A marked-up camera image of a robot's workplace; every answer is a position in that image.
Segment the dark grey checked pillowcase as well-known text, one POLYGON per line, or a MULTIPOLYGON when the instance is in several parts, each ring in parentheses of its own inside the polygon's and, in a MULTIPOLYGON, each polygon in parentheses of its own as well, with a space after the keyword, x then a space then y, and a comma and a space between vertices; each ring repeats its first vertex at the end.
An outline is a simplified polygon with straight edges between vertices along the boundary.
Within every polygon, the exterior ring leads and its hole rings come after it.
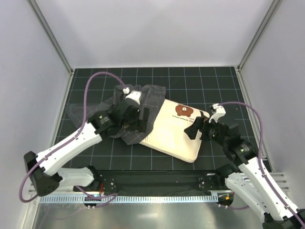
POLYGON ((140 143, 153 130, 165 101, 166 89, 158 85, 118 85, 113 96, 98 105, 71 104, 66 113, 81 130, 79 139, 91 145, 107 138, 122 138, 127 145, 140 143))

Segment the cream white pillow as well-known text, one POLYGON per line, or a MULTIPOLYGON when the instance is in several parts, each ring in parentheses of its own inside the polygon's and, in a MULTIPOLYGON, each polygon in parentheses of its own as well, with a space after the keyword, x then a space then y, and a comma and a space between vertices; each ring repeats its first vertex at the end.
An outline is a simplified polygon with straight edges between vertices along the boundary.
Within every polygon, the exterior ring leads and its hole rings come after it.
POLYGON ((198 157, 202 133, 197 132, 195 139, 191 140, 184 129, 190 127, 199 116, 210 117, 206 111, 165 99, 154 121, 153 130, 140 144, 193 163, 198 157))

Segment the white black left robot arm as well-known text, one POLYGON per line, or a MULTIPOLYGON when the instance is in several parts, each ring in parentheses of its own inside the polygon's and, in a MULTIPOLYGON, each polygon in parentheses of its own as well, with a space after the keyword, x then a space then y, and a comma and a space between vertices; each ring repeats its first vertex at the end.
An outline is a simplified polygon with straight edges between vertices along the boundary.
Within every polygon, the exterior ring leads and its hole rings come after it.
POLYGON ((123 129, 145 132, 149 114, 147 107, 141 108, 138 101, 125 98, 108 110, 93 113, 77 131, 49 149, 37 154, 27 152, 23 157, 26 177, 31 180, 37 195, 43 197, 68 186, 98 190, 101 179, 93 167, 67 169, 65 163, 123 129))

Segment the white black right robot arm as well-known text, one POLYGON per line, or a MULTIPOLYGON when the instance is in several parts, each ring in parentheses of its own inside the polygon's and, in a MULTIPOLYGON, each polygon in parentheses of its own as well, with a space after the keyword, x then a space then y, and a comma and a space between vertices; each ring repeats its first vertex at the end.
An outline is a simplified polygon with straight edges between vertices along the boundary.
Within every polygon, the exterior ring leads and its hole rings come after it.
POLYGON ((303 229, 305 211, 294 204, 274 181, 263 165, 257 150, 242 139, 239 126, 197 117, 184 130, 194 140, 201 132, 201 140, 210 140, 222 147, 230 160, 215 170, 215 185, 236 193, 263 222, 264 229, 303 229))

